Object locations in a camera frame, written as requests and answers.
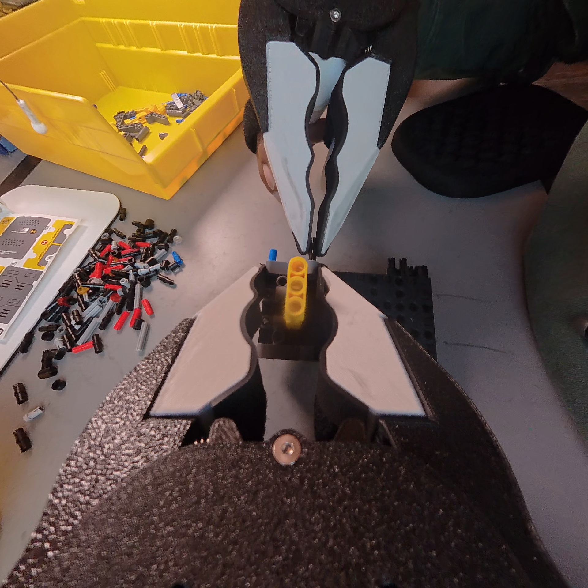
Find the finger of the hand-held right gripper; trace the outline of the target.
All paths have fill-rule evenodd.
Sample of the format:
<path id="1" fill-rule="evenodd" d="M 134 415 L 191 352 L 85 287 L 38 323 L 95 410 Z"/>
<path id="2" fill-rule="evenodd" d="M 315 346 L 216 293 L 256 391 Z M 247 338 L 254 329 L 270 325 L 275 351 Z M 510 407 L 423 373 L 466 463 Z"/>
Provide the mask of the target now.
<path id="1" fill-rule="evenodd" d="M 378 154 L 390 64 L 372 57 L 344 69 L 332 91 L 326 194 L 318 213 L 316 256 L 324 256 L 348 216 Z"/>
<path id="2" fill-rule="evenodd" d="M 268 131 L 264 144 L 277 191 L 298 250 L 311 246 L 313 162 L 307 124 L 316 102 L 319 67 L 293 42 L 266 44 Z"/>

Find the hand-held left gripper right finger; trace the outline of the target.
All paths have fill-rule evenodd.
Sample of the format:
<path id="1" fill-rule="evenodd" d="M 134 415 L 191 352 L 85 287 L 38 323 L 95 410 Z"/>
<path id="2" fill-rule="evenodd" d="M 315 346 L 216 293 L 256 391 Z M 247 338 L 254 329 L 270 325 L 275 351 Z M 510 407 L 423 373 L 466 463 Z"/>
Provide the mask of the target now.
<path id="1" fill-rule="evenodd" d="M 328 268 L 334 335 L 321 354 L 319 404 L 332 422 L 352 417 L 425 418 L 426 412 L 393 342 L 385 315 Z"/>

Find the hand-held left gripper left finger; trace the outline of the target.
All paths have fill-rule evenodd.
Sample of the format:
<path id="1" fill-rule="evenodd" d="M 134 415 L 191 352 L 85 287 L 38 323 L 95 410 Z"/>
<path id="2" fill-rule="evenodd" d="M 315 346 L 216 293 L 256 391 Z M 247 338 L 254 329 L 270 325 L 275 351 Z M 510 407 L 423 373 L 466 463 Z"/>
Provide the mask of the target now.
<path id="1" fill-rule="evenodd" d="M 148 415 L 207 418 L 227 401 L 234 420 L 265 420 L 267 397 L 255 333 L 265 267 L 253 267 L 195 316 Z"/>

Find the black lego model yellow beam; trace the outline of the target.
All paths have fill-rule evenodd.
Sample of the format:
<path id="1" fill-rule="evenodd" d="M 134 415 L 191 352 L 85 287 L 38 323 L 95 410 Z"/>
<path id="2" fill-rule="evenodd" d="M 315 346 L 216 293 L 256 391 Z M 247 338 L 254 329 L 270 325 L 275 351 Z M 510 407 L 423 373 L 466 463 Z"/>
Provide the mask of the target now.
<path id="1" fill-rule="evenodd" d="M 307 262 L 306 278 L 294 261 L 266 263 L 261 294 L 261 326 L 256 344 L 266 359 L 318 361 L 329 326 L 327 311 L 317 302 L 318 264 Z M 410 266 L 406 259 L 387 261 L 384 274 L 335 271 L 353 290 L 390 321 L 400 324 L 418 344 L 437 359 L 431 281 L 427 266 Z"/>

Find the pile of loose lego pieces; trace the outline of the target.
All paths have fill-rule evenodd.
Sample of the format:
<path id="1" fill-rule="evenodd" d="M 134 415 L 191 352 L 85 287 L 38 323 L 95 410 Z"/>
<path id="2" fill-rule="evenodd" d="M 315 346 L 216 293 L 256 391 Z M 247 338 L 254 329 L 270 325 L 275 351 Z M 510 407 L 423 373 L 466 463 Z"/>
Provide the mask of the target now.
<path id="1" fill-rule="evenodd" d="M 149 290 L 154 283 L 176 287 L 175 275 L 184 266 L 175 251 L 179 231 L 164 231 L 151 218 L 131 225 L 128 235 L 114 226 L 103 232 L 17 348 L 18 355 L 28 353 L 35 339 L 51 344 L 42 349 L 37 377 L 53 391 L 67 385 L 59 377 L 60 362 L 103 353 L 109 329 L 131 331 L 136 353 L 144 355 L 155 316 Z"/>

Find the person's right hand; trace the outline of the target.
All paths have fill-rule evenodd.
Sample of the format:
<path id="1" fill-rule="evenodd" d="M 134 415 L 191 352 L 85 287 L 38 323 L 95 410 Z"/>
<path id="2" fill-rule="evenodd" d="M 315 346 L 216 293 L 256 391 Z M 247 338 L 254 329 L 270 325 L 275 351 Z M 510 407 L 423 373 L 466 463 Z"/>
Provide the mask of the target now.
<path id="1" fill-rule="evenodd" d="M 243 129 L 246 146 L 256 155 L 261 180 L 268 191 L 279 201 L 280 198 L 277 192 L 275 178 L 270 168 L 269 159 L 265 150 L 263 133 L 261 132 L 258 117 L 256 116 L 251 99 L 247 100 L 245 105 Z"/>

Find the white stand base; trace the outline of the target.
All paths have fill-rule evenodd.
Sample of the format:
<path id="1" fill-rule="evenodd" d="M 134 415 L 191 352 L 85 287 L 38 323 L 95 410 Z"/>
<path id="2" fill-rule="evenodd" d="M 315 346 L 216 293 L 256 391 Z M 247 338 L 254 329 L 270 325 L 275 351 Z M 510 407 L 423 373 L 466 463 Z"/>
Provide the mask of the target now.
<path id="1" fill-rule="evenodd" d="M 114 222 L 121 206 L 110 193 L 60 187 L 21 185 L 1 197 L 2 204 L 17 214 L 69 217 L 79 221 L 63 245 L 40 285 L 33 291 L 23 310 L 1 340 L 1 368 L 11 362 L 18 346 L 37 324 L 41 314 L 58 294 L 58 290 L 81 265 L 106 228 Z"/>

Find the sticker sheet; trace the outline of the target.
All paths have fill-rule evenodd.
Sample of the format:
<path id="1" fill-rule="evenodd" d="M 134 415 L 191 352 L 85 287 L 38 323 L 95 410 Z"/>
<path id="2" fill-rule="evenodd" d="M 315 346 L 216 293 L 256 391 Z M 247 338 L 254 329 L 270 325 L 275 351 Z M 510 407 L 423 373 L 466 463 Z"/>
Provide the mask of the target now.
<path id="1" fill-rule="evenodd" d="M 1 217 L 1 339 L 78 222 L 14 212 Z"/>

